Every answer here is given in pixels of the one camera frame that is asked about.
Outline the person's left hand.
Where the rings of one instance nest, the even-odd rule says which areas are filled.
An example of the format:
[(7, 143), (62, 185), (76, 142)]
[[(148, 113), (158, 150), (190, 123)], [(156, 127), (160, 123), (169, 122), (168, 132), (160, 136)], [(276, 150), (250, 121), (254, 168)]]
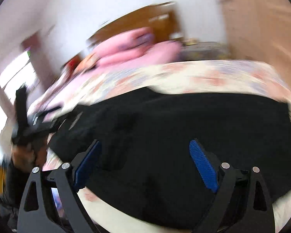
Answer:
[(47, 150), (47, 138), (42, 139), (41, 147), (37, 152), (31, 149), (31, 144), (27, 146), (13, 145), (11, 147), (11, 159), (17, 169), (29, 173), (34, 167), (43, 167), (47, 160)]

